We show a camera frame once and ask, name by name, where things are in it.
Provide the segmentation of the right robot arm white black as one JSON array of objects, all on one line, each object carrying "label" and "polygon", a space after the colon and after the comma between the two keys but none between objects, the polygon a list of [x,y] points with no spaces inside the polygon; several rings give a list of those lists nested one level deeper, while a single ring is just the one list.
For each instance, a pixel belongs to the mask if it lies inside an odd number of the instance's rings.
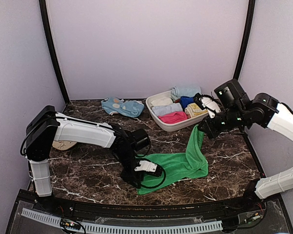
[{"label": "right robot arm white black", "polygon": [[[208,111],[198,125],[208,138],[216,138],[233,128],[251,128],[257,124],[278,132],[293,142],[293,110],[274,97],[259,93],[249,99],[238,80],[232,79],[218,86],[217,98],[197,93],[194,102]],[[248,212],[259,200],[293,189],[293,167],[276,175],[253,180],[239,200],[241,210]]]}]

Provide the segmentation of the yellow-green crocodile towel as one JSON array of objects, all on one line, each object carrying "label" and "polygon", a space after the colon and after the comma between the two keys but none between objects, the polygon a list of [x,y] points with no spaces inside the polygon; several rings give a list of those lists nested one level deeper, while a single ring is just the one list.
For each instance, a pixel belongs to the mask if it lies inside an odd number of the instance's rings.
[{"label": "yellow-green crocodile towel", "polygon": [[187,115],[187,117],[189,118],[194,118],[197,116],[201,116],[203,114],[208,113],[208,111],[206,109],[202,110],[197,104],[195,103],[190,103],[187,105],[187,107],[185,108],[185,114]]}]

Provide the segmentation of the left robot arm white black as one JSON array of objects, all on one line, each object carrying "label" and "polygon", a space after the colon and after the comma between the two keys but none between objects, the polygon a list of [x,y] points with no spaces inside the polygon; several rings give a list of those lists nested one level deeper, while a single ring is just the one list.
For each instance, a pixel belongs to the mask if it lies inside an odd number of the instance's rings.
[{"label": "left robot arm white black", "polygon": [[121,178],[136,188],[142,186],[143,172],[154,173],[157,165],[138,158],[137,151],[149,146],[143,129],[130,132],[118,124],[95,123],[66,116],[47,105],[26,128],[20,154],[29,160],[32,179],[40,205],[49,213],[59,209],[53,198],[49,171],[49,154],[53,142],[71,141],[109,148],[123,166]]}]

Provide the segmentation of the green towel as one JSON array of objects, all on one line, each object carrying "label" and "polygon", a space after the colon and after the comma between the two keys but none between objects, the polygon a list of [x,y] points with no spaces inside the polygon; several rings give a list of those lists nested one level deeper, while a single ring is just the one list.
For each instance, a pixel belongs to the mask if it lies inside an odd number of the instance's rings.
[{"label": "green towel", "polygon": [[201,152],[204,133],[196,125],[190,135],[186,151],[174,154],[150,154],[142,160],[151,161],[161,166],[165,173],[160,177],[146,175],[142,186],[137,189],[138,195],[145,195],[184,178],[196,179],[208,175],[209,164]]}]

